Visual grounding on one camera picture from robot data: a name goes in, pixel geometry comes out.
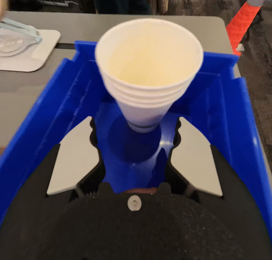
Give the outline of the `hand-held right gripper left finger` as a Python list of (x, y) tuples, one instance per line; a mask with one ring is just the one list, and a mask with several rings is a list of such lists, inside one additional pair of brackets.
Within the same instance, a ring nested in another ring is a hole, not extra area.
[(69, 190), (76, 190), (78, 194), (98, 191), (106, 171), (97, 143), (95, 122), (91, 116), (66, 134), (59, 144), (47, 195)]

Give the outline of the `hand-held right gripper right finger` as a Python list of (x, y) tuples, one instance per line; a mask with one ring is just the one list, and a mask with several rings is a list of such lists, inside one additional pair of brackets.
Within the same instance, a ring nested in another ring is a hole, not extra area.
[(211, 144), (184, 117), (179, 117), (176, 122), (173, 147), (165, 167), (165, 181), (172, 194), (191, 197), (195, 192), (203, 192), (223, 196)]

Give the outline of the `blue plastic bin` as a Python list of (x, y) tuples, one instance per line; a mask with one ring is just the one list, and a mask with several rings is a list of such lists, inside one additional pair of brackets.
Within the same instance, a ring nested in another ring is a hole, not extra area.
[(161, 149), (170, 156), (177, 119), (184, 117), (218, 148), (245, 183), (271, 237), (271, 188), (246, 80), (235, 78), (238, 56), (204, 52), (185, 94), (149, 134), (132, 131), (107, 92), (95, 62), (96, 42), (75, 41), (1, 156), (1, 224), (12, 200), (49, 151), (86, 117), (93, 117), (106, 178), (115, 192), (148, 184)]

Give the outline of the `wooden document stand white base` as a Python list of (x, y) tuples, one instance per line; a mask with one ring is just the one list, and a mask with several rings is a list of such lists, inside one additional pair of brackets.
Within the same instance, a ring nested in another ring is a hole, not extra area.
[(60, 40), (56, 30), (41, 30), (5, 18), (8, 0), (0, 0), (0, 70), (33, 72), (41, 68)]

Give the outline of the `orange traffic cone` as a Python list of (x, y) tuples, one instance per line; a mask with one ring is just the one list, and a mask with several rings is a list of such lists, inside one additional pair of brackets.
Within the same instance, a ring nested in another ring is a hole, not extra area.
[(265, 0), (244, 0), (245, 3), (226, 27), (233, 54), (240, 56), (239, 44), (248, 31), (254, 18), (259, 15), (259, 22), (263, 20), (260, 8)]

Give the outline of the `white power strip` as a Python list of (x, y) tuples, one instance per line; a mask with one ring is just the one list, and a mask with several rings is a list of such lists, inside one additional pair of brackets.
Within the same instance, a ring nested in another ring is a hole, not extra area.
[(42, 0), (38, 0), (39, 3), (43, 4), (43, 5), (48, 5), (48, 6), (57, 6), (57, 7), (69, 7), (70, 4), (76, 4), (79, 5), (76, 2), (73, 1), (64, 1), (64, 2), (52, 2), (52, 1), (42, 1)]

